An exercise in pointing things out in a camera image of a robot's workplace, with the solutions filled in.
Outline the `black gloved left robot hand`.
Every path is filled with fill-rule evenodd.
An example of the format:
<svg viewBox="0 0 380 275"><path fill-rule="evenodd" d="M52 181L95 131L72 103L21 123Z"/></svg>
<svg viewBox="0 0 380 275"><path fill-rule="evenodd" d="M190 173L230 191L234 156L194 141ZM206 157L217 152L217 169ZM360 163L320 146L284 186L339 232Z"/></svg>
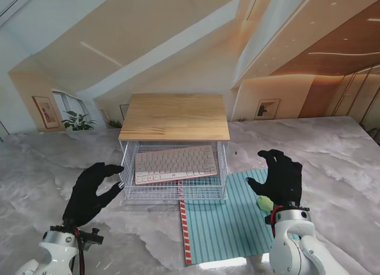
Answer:
<svg viewBox="0 0 380 275"><path fill-rule="evenodd" d="M71 197L63 213L64 226L80 227L89 223L123 190L124 183L115 183L110 190L97 195L105 178L119 174L124 167L97 162L86 168L72 188Z"/></svg>

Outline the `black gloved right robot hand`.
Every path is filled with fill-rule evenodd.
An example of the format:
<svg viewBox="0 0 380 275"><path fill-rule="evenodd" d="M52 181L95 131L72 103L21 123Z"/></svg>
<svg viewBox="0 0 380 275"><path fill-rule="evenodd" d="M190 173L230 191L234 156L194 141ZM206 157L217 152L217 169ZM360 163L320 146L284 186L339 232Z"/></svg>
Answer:
<svg viewBox="0 0 380 275"><path fill-rule="evenodd" d="M275 205L300 206L302 197L302 165L294 162L280 150L261 150L258 155L265 159L268 172L261 184L254 178L246 178L256 195L268 197Z"/></svg>

